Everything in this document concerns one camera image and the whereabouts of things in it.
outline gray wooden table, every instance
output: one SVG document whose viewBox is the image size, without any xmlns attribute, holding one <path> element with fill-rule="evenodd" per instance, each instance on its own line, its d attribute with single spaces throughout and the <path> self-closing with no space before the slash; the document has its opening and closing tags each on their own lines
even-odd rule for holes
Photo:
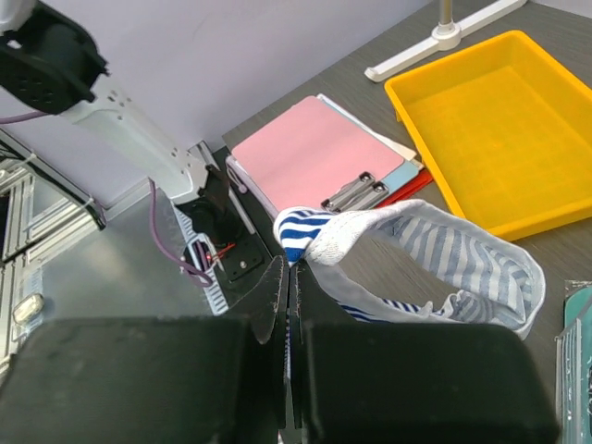
<svg viewBox="0 0 592 444">
<path fill-rule="evenodd" d="M 454 2 L 454 16 L 457 20 L 461 19 L 489 3 L 491 0 L 457 0 Z M 383 85 L 372 83 L 363 73 L 366 67 L 423 40 L 437 20 L 438 2 L 432 2 L 230 131 L 224 136 L 226 143 L 230 148 L 236 146 L 303 97 L 324 93 L 374 130 L 413 146 L 403 125 L 394 119 Z M 592 20 L 528 3 L 468 36 L 458 49 L 509 30 L 525 31 L 576 76 L 592 86 Z M 425 62 L 442 56 L 434 55 Z M 420 191 L 416 197 L 446 208 L 435 184 Z M 566 279 L 592 280 L 592 220 L 554 229 L 516 243 L 538 260 L 547 276 L 547 299 L 526 343 L 551 397 L 555 387 L 555 337 L 562 328 L 564 282 Z M 452 291 L 447 285 L 418 269 L 404 253 L 370 240 L 360 242 L 346 258 L 343 267 L 351 278 L 384 298 L 441 302 Z"/>
</svg>

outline white wall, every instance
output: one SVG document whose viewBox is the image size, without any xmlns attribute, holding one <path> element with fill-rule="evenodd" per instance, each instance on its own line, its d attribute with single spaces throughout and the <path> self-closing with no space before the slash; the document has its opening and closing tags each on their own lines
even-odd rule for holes
<svg viewBox="0 0 592 444">
<path fill-rule="evenodd" d="M 535 2 L 592 18 L 592 0 L 535 0 Z"/>
<path fill-rule="evenodd" d="M 130 95 L 190 147 L 227 130 L 429 0 L 47 0 L 82 24 Z M 26 109 L 0 91 L 0 115 Z M 9 129 L 101 202 L 143 174 L 58 117 Z"/>
</svg>

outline metal pole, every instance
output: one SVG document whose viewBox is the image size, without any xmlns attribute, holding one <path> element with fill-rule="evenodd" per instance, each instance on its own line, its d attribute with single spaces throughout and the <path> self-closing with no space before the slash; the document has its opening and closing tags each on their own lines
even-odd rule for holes
<svg viewBox="0 0 592 444">
<path fill-rule="evenodd" d="M 452 23 L 452 0 L 440 0 L 440 25 Z"/>
</svg>

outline blue and white striped fabric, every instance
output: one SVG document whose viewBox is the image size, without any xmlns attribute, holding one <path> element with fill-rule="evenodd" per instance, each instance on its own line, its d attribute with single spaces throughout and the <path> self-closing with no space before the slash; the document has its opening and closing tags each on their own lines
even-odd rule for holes
<svg viewBox="0 0 592 444">
<path fill-rule="evenodd" d="M 544 301 L 543 272 L 525 250 L 423 201 L 338 215 L 291 208 L 274 232 L 290 265 L 306 260 L 323 290 L 359 321 L 491 323 L 524 338 Z M 377 298 L 337 266 L 363 235 L 402 248 L 460 290 L 438 309 Z"/>
</svg>

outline white stand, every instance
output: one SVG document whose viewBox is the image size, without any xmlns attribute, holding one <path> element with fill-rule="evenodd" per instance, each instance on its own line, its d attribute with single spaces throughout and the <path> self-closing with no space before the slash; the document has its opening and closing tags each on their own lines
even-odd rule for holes
<svg viewBox="0 0 592 444">
<path fill-rule="evenodd" d="M 367 68 L 364 74 L 371 81 L 381 82 L 437 51 L 448 51 L 454 48 L 461 42 L 462 37 L 480 30 L 506 14 L 510 14 L 524 5 L 526 1 L 498 0 L 460 22 L 454 23 L 452 20 L 452 0 L 440 0 L 440 22 L 432 31 L 431 37 L 375 67 Z"/>
</svg>

